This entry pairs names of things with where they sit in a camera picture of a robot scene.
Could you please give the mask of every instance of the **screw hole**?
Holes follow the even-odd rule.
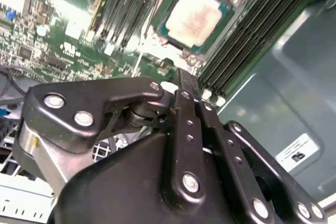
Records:
[[[151,86],[151,88],[154,89],[154,90],[159,90],[160,89],[159,85],[156,82],[151,82],[149,84],[149,86]]]
[[[237,163],[241,164],[242,160],[240,159],[240,157],[236,157],[235,160],[237,161]]]
[[[188,124],[190,127],[194,126],[193,121],[190,121],[190,120],[187,121],[187,124]]]
[[[187,140],[188,140],[189,142],[192,142],[192,141],[194,141],[194,137],[191,136],[191,135],[188,135],[188,136],[187,136]]]
[[[160,122],[160,123],[164,123],[166,120],[167,120],[167,116],[166,115],[159,115],[157,117],[157,120]]]

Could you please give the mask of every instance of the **capacitor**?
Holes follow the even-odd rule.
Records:
[[[40,25],[36,27],[36,33],[38,36],[45,37],[50,32],[50,28],[47,25]]]

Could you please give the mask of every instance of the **chip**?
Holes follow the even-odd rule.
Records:
[[[79,77],[79,76],[76,76],[74,78],[74,81],[85,81],[83,78]]]
[[[192,48],[200,47],[222,18],[216,0],[179,0],[165,26],[168,36]]]
[[[21,46],[18,52],[18,56],[29,60],[33,54],[33,51],[30,50],[29,48]]]

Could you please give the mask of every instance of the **black plastic bracket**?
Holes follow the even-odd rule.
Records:
[[[64,100],[62,108],[45,104],[51,94]],[[125,120],[117,123],[124,108],[162,97],[161,86],[148,77],[42,84],[29,89],[22,116],[42,137],[69,152],[84,153],[118,129],[132,127]],[[76,123],[74,116],[79,111],[90,113],[93,124]]]
[[[162,195],[175,212],[193,215],[205,200],[206,188],[201,122],[191,94],[175,91],[170,118]]]
[[[280,218],[286,223],[326,223],[323,210],[281,165],[239,123],[229,121],[225,129],[231,131],[249,159],[254,176],[264,188]],[[322,218],[315,212],[320,211]]]
[[[239,223],[282,223],[269,207],[234,134],[223,129],[216,111],[207,103],[198,105],[205,147],[218,165],[232,212]],[[261,206],[260,212],[254,205]]]

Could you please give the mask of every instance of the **green circuit board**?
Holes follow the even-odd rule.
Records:
[[[139,66],[135,66],[140,55],[139,43],[141,28],[149,14],[154,0],[147,0],[137,16],[136,22],[132,15],[123,9],[123,17],[116,17],[114,23],[124,22],[125,26],[133,22],[128,36],[127,45],[121,40],[109,45],[112,48],[97,46],[100,38],[92,34],[95,22],[99,20],[108,0],[31,0],[27,15],[17,15],[8,20],[8,8],[0,9],[0,64],[19,66],[32,70],[36,74],[26,73],[29,77],[43,82],[76,81],[106,79],[124,76],[151,76],[157,81],[169,79],[176,66],[169,60],[159,59],[144,53]],[[153,22],[158,22],[165,15],[164,0],[157,10]],[[253,3],[246,5],[242,15],[248,12]],[[228,22],[232,17],[230,12],[225,16]],[[120,34],[128,31],[120,29]],[[227,35],[232,33],[232,25]],[[217,43],[216,48],[223,43],[221,34],[223,26],[215,28],[206,51]]]

